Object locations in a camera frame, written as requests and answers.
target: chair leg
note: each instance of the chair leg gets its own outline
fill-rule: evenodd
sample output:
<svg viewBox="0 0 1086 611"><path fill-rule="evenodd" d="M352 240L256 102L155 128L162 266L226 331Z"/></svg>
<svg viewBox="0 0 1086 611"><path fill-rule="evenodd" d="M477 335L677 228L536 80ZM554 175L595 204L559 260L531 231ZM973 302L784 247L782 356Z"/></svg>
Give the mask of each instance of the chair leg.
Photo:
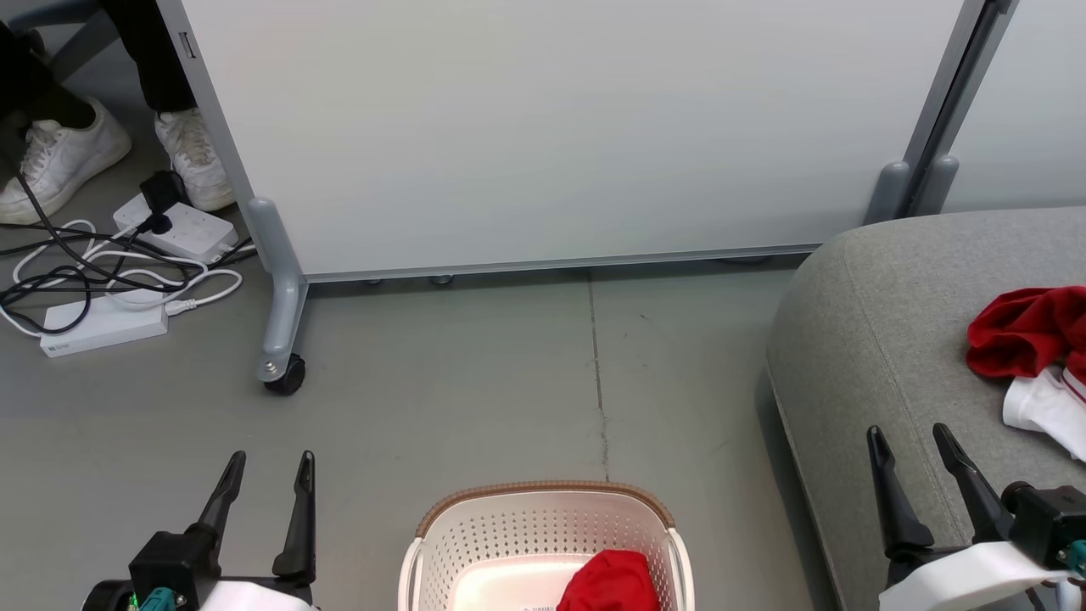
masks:
<svg viewBox="0 0 1086 611"><path fill-rule="evenodd" d="M117 28L113 26L110 16L105 11L99 11L53 54L49 69L53 72L58 82L63 82L118 38Z"/></svg>
<svg viewBox="0 0 1086 611"><path fill-rule="evenodd" d="M12 17L8 27L21 34L36 27L86 23L101 10L98 0L65 0Z"/></svg>

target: gray sofa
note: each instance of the gray sofa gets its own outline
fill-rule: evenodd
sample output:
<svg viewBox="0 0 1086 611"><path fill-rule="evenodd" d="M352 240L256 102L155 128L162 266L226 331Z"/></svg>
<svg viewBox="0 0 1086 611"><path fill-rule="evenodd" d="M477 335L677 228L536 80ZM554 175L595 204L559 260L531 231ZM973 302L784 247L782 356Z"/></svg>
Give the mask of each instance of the gray sofa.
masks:
<svg viewBox="0 0 1086 611"><path fill-rule="evenodd" d="M996 295L1086 283L1086 207L947 214L862 227L796 271L768 349L792 451L846 611L886 580L864 432L877 424L937 545L972 526L931 430L948 424L997 492L1024 480L1086 491L1086 466L1000 418L1006 382L964 362L965 328Z"/></svg>

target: metal leg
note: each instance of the metal leg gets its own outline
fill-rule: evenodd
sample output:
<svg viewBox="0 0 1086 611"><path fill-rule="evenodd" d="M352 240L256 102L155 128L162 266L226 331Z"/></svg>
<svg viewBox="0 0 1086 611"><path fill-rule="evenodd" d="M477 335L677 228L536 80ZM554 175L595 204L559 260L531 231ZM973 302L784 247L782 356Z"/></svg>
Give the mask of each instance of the metal leg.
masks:
<svg viewBox="0 0 1086 611"><path fill-rule="evenodd" d="M49 69L59 82L63 82L119 37L110 16L99 11L53 54Z"/></svg>
<svg viewBox="0 0 1086 611"><path fill-rule="evenodd" d="M287 229L275 203L262 198L250 201L249 224L250 231L260 234L261 256L272 272L275 285L272 315L264 336L264 355L256 370L256 378L267 384L278 382L296 371L296 362L301 359L294 357L292 362L291 352L310 284L302 275L301 265L287 238Z"/></svg>
<svg viewBox="0 0 1086 611"><path fill-rule="evenodd" d="M98 0L67 0L12 17L8 20L8 27L21 34L35 27L84 23L101 10Z"/></svg>

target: whiteboard base foot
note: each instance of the whiteboard base foot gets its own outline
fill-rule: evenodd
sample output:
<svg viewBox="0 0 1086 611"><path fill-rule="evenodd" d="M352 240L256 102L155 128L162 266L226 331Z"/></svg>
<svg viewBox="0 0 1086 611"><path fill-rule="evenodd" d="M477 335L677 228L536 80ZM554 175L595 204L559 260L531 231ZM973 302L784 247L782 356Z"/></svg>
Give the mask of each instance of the whiteboard base foot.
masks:
<svg viewBox="0 0 1086 611"><path fill-rule="evenodd" d="M275 203L254 198L248 207L249 229L258 238L261 257L272 273L274 284L272 314L264 335L263 355L256 368L256 379L268 383L280 380L290 370L290 356L310 284L302 275L302 267Z"/></svg>

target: white plastic basket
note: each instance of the white plastic basket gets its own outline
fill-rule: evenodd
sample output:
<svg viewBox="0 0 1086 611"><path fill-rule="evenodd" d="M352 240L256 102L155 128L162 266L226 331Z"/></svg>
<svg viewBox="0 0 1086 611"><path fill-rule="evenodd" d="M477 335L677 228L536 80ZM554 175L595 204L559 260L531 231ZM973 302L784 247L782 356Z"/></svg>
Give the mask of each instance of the white plastic basket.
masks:
<svg viewBox="0 0 1086 611"><path fill-rule="evenodd" d="M553 611L605 549L639 551L661 611L694 611L670 512L622 484L531 482L464 491L427 513L400 571L399 611Z"/></svg>

